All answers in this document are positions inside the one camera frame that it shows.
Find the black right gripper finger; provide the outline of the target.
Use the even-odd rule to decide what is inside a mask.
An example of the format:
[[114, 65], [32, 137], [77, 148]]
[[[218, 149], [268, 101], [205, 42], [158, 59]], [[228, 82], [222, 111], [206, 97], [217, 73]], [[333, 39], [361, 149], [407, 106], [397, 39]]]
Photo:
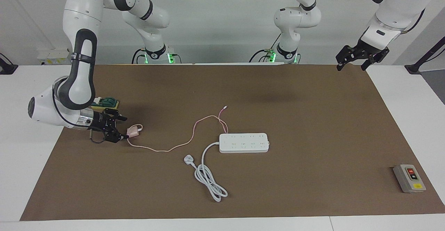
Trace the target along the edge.
[[106, 141], [117, 143], [121, 140], [128, 139], [129, 136], [127, 134], [122, 134], [118, 130], [107, 130], [106, 131]]
[[106, 108], [105, 114], [110, 115], [112, 120], [127, 121], [127, 117], [121, 115], [117, 109]]

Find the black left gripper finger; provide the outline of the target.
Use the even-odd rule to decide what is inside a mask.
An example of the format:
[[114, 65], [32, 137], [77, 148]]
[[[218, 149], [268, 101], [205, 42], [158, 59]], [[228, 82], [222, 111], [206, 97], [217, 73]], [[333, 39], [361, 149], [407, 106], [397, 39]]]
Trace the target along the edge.
[[366, 69], [374, 64], [374, 63], [380, 63], [382, 60], [386, 57], [386, 55], [389, 53], [388, 47], [386, 47], [384, 50], [380, 51], [376, 54], [370, 54], [367, 58], [367, 60], [361, 65], [362, 71], [366, 71]]
[[341, 71], [347, 63], [353, 62], [360, 57], [360, 48], [345, 45], [335, 56], [337, 71]]

